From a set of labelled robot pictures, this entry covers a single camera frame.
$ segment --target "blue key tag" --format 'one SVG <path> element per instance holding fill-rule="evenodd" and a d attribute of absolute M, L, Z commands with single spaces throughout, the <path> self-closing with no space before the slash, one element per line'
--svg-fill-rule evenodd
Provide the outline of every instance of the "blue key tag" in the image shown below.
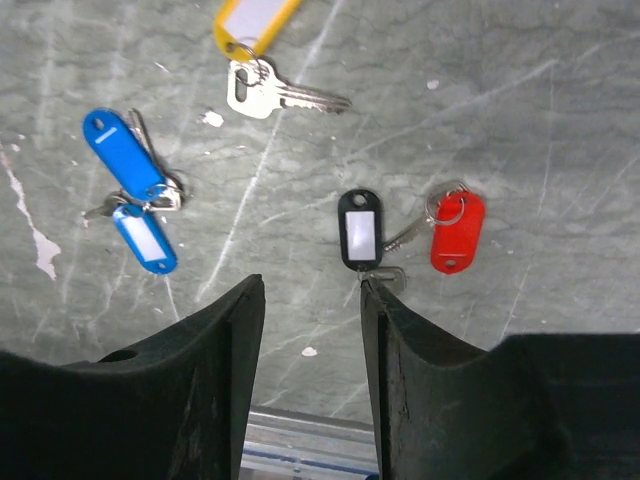
<path fill-rule="evenodd" d="M 104 108 L 89 112 L 82 131 L 89 146 L 131 197 L 150 202 L 164 191 L 164 175 L 117 113 Z"/>
<path fill-rule="evenodd" d="M 151 273 L 171 273 L 178 258 L 153 214 L 138 205 L 120 205 L 113 212 L 113 223 L 140 264 Z"/>

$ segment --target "key tag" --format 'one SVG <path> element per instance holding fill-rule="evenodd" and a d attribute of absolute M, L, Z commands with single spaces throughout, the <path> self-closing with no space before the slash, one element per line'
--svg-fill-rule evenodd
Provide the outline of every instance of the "key tag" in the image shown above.
<path fill-rule="evenodd" d="M 342 262 L 356 272 L 374 270 L 382 261 L 382 203 L 370 190 L 355 189 L 338 202 Z"/>
<path fill-rule="evenodd" d="M 482 198 L 469 190 L 442 197 L 434 215 L 431 264 L 451 275 L 467 269 L 476 254 L 485 207 Z"/>
<path fill-rule="evenodd" d="M 178 257 L 152 214 L 138 205 L 124 204 L 115 209 L 112 219 L 146 270 L 160 275 L 175 270 Z"/>
<path fill-rule="evenodd" d="M 247 62 L 267 49 L 302 0 L 228 0 L 213 20 L 213 37 L 230 60 Z"/>
<path fill-rule="evenodd" d="M 82 131 L 89 146 L 133 199 L 151 202 L 164 192 L 164 175 L 116 112 L 105 108 L 89 112 Z"/>

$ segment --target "white spot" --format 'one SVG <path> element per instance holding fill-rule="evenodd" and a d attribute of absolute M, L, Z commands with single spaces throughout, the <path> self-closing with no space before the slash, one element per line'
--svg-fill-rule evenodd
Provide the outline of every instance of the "white spot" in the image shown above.
<path fill-rule="evenodd" d="M 165 67 L 164 65 L 162 65 L 161 63 L 153 62 L 153 64 L 154 64 L 156 67 L 158 67 L 160 70 L 162 70 L 163 72 L 165 72 L 165 73 L 171 73 L 171 72 L 169 71 L 169 69 L 168 69 L 167 67 Z"/>
<path fill-rule="evenodd" d="M 220 128 L 224 123 L 224 118 L 219 113 L 209 110 L 202 115 L 202 123 L 211 125 L 212 127 Z"/>
<path fill-rule="evenodd" d="M 53 257 L 62 253 L 62 250 L 60 250 L 60 247 L 56 243 L 45 237 L 45 235 L 35 227 L 33 218 L 31 218 L 31 214 L 29 213 L 29 210 L 27 210 L 24 188 L 22 187 L 22 183 L 20 183 L 20 180 L 18 180 L 13 174 L 9 159 L 7 159 L 7 157 L 4 155 L 2 144 L 0 144 L 0 163 L 2 163 L 2 166 L 7 171 L 11 189 L 18 196 L 18 203 L 16 204 L 16 206 L 18 207 L 18 210 L 20 210 L 22 214 L 27 218 L 27 224 L 31 228 L 31 234 L 33 236 L 33 241 L 36 244 L 36 253 L 38 255 L 38 258 L 36 260 L 36 267 L 49 275 L 49 278 L 51 278 L 51 280 L 55 280 L 56 270 L 53 266 Z"/>
<path fill-rule="evenodd" d="M 303 357 L 315 357 L 318 354 L 318 351 L 313 347 L 307 347 L 302 351 Z"/>

